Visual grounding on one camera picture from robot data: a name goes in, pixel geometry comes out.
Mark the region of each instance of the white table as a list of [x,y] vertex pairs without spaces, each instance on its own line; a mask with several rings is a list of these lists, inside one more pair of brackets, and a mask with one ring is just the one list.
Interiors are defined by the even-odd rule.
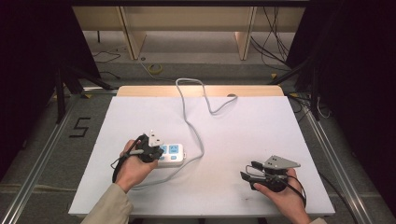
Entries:
[[[228,100],[210,97],[212,108]],[[205,146],[205,155],[170,181],[131,190],[134,217],[273,217],[275,206],[251,190],[239,172],[251,161],[277,155],[296,168],[312,216],[334,210],[284,96],[239,97],[217,116],[207,111],[203,97],[187,97],[186,111]],[[187,160],[200,154],[196,137],[184,122],[179,97],[114,97],[69,214],[84,217],[111,184],[112,163],[125,143],[154,130],[165,144],[180,143]],[[173,168],[154,170],[147,182],[167,177]]]

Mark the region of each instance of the metal bar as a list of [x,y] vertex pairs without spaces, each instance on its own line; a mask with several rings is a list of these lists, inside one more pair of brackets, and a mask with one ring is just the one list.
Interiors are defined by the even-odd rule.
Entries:
[[308,7],[334,6],[336,0],[72,0],[81,7]]
[[49,160],[53,149],[55,149],[56,144],[58,143],[60,135],[64,130],[65,124],[69,120],[70,114],[78,99],[79,95],[73,95],[71,97],[68,107],[66,108],[64,118],[61,120],[60,123],[55,124],[55,128],[52,131],[49,140],[44,146],[42,152],[38,156],[38,159],[35,162],[35,166],[33,167],[30,174],[27,176],[17,196],[14,198],[11,205],[9,206],[6,215],[2,220],[2,224],[17,222],[18,218],[21,215],[21,212],[23,211],[24,206],[26,205],[27,201],[30,198],[30,195],[32,194],[33,189],[35,188],[35,184],[37,183],[38,178],[41,176],[44,168],[46,167],[47,161]]
[[117,95],[118,90],[114,91],[107,91],[102,88],[84,88],[84,91],[81,94],[111,94],[111,95]]
[[356,219],[359,223],[374,223],[370,218],[367,209],[359,196],[359,193],[356,191],[355,187],[353,186],[352,181],[350,180],[349,176],[347,175],[346,170],[344,169],[342,163],[338,159],[332,144],[329,141],[325,131],[323,130],[320,121],[316,121],[314,116],[309,112],[307,114],[309,123],[311,124],[312,129],[317,136],[320,145],[327,157],[327,160],[332,167],[332,171],[334,172],[338,183],[342,191],[344,192],[346,199],[351,206],[352,212],[354,213]]

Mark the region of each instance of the person's right hand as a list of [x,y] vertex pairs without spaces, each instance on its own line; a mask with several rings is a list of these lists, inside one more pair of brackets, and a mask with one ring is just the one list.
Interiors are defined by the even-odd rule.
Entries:
[[[288,170],[288,175],[297,178],[294,169]],[[301,192],[301,186],[294,178],[289,178],[288,183]],[[310,223],[311,219],[305,212],[303,200],[292,189],[285,188],[280,192],[273,192],[264,185],[255,183],[254,188],[274,202],[277,209],[292,223]]]
[[[128,151],[133,142],[134,140],[128,141],[124,150],[121,152],[120,157]],[[117,174],[116,184],[118,184],[126,193],[133,186],[140,184],[157,166],[158,160],[144,163],[137,156],[130,156],[121,166],[120,171]]]

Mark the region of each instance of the beige sleeve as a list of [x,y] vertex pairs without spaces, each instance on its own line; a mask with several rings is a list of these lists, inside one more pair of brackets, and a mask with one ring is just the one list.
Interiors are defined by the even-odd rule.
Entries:
[[322,218],[320,218],[320,217],[318,217],[317,219],[315,219],[313,222],[311,222],[310,224],[326,224],[327,222],[324,220],[324,219],[322,219]]
[[82,223],[128,223],[134,207],[117,184],[111,184]]

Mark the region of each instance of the fingers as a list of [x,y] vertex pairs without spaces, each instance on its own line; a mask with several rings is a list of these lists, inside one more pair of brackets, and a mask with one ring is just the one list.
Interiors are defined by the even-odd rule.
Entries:
[[259,183],[253,184],[253,187],[259,192],[261,192],[263,195],[267,196],[269,199],[273,199],[274,196],[276,195],[275,192],[271,191],[270,189]]
[[131,139],[125,144],[124,150],[120,153],[120,157],[123,156],[123,154],[129,150],[129,148],[133,143],[134,143],[134,139]]
[[297,178],[296,171],[293,168],[289,168],[287,173],[288,173],[288,175],[291,175],[291,176]]
[[301,192],[301,186],[300,186],[300,184],[298,183],[298,181],[296,180],[297,179],[297,174],[296,174],[296,171],[293,169],[293,168],[289,168],[288,169],[288,175],[290,175],[290,176],[293,176],[294,178],[290,178],[289,177],[289,180],[288,180],[288,183],[290,184],[290,185],[292,185],[293,187],[295,187],[298,191],[300,191]]
[[155,161],[152,161],[152,162],[149,162],[149,163],[146,163],[146,164],[149,166],[149,168],[151,170],[154,170],[158,166],[158,160],[155,160]]

